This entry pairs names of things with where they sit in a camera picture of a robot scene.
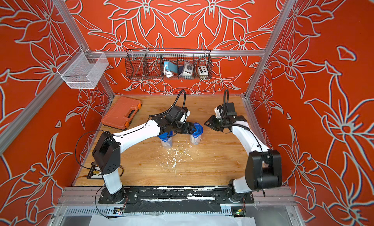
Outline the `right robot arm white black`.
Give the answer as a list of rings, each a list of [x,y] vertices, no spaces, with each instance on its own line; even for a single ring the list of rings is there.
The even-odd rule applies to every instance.
[[[205,122],[205,126],[216,132],[234,134],[248,155],[244,176],[229,182],[229,194],[234,196],[280,187],[280,153],[262,143],[250,129],[245,117],[237,114],[234,103],[229,102],[229,90],[224,91],[223,103],[217,106],[214,112],[215,115]]]

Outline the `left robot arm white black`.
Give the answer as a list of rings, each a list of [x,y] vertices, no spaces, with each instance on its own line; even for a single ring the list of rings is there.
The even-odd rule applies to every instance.
[[[172,106],[167,111],[149,116],[147,122],[132,129],[110,133],[104,131],[95,145],[92,156],[101,171],[105,188],[110,195],[122,191],[118,169],[121,165],[120,155],[128,148],[152,137],[174,132],[191,135],[197,131],[192,122],[188,122],[188,108]]]

